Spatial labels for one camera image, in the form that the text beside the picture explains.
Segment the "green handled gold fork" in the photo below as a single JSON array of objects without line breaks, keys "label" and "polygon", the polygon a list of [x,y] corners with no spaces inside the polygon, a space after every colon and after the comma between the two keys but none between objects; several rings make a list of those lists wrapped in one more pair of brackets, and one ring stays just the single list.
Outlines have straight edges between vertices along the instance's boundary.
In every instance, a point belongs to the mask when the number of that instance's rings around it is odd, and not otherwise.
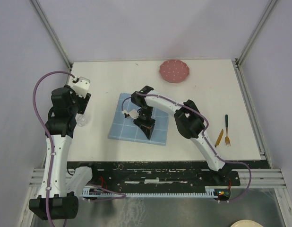
[{"label": "green handled gold fork", "polygon": [[225,144],[227,146],[230,146],[231,145],[231,142],[230,142],[230,138],[228,136],[229,116],[227,114],[225,115],[225,126],[226,126]]}]

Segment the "blue checked cloth placemat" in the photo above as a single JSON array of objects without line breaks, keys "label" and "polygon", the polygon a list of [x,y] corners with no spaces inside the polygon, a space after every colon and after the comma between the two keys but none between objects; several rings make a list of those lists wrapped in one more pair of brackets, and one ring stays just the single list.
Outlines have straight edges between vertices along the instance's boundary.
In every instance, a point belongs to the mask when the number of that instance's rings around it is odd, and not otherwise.
[{"label": "blue checked cloth placemat", "polygon": [[153,109],[152,118],[155,119],[155,127],[151,139],[148,139],[141,129],[133,123],[133,119],[130,117],[125,118],[124,114],[121,112],[122,109],[127,111],[139,109],[139,107],[130,100],[126,100],[128,97],[130,97],[129,93],[121,93],[119,96],[108,138],[165,146],[167,142],[169,115],[156,108]]}]

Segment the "green handled gold knife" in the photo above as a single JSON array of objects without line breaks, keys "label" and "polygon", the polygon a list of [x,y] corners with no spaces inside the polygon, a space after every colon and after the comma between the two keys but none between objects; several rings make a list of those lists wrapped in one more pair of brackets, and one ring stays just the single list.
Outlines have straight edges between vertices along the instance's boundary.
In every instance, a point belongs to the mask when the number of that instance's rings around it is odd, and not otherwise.
[{"label": "green handled gold knife", "polygon": [[218,136],[218,138],[217,138],[217,140],[216,140],[216,142],[215,142],[215,147],[217,147],[217,146],[220,144],[220,142],[221,142],[221,140],[222,140],[222,138],[223,138],[223,133],[224,133],[224,130],[221,129],[221,131],[220,131],[220,133],[219,133],[219,136]]}]

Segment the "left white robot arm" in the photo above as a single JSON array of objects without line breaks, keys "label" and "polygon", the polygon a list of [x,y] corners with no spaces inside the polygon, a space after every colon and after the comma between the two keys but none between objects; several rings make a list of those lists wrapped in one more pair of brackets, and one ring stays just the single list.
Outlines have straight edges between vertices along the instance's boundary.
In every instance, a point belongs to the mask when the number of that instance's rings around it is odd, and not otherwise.
[{"label": "left white robot arm", "polygon": [[42,185],[37,197],[29,201],[29,209],[42,220],[75,218],[83,189],[99,180],[99,172],[92,166],[76,168],[66,180],[76,115],[85,111],[90,97],[90,93],[80,97],[68,85],[52,91],[52,107],[45,123],[47,154]]}]

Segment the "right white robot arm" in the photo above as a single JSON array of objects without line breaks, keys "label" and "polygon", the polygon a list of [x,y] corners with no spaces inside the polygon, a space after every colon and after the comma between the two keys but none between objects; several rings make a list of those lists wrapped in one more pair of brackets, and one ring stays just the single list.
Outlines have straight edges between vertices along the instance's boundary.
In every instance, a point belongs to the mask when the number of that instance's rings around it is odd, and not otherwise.
[{"label": "right white robot arm", "polygon": [[155,127],[155,119],[152,118],[154,108],[172,115],[179,134],[191,140],[205,158],[209,170],[212,172],[212,181],[217,185],[228,181],[231,168],[217,154],[217,150],[206,132],[209,126],[208,120],[201,115],[192,100],[176,102],[160,95],[149,86],[132,93],[130,100],[139,107],[133,123],[142,130],[147,139],[151,139]]}]

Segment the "clear plastic cup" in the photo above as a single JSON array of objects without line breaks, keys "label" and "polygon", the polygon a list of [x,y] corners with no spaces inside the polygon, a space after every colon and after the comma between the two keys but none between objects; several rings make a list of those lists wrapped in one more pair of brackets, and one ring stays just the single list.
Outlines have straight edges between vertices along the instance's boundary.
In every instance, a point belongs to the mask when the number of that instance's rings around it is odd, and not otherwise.
[{"label": "clear plastic cup", "polygon": [[76,116],[77,126],[79,126],[79,127],[87,126],[89,121],[90,121],[90,117],[86,114],[78,114]]}]

